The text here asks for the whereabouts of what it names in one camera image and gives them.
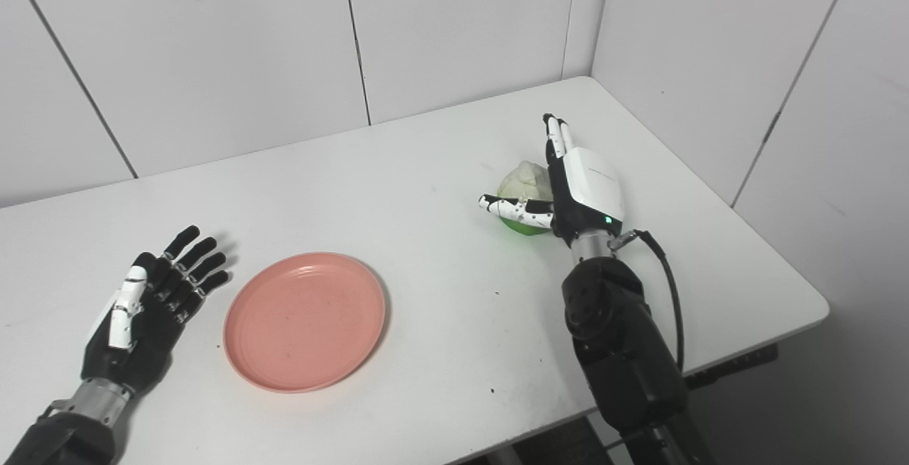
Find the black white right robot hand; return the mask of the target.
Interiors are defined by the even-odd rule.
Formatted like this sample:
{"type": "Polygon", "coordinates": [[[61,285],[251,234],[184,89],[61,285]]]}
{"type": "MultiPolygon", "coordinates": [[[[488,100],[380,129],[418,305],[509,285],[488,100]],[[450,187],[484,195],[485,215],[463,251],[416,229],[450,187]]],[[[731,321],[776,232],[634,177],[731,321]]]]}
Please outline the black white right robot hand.
{"type": "Polygon", "coordinates": [[[549,230],[568,247],[585,238],[614,247],[626,220],[616,171],[602,155],[575,145],[564,119],[545,113],[543,124],[551,199],[484,194],[479,206],[497,218],[549,230]]]}

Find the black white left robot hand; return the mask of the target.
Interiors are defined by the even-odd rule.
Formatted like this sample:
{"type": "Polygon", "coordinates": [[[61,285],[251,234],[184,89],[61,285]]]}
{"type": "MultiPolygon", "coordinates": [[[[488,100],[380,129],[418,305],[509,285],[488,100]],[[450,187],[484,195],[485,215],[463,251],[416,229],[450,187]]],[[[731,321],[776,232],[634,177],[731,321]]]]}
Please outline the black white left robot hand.
{"type": "Polygon", "coordinates": [[[139,254],[85,346],[81,380],[111,382],[131,397],[161,381],[188,322],[230,280],[217,247],[191,225],[163,252],[139,254]]]}

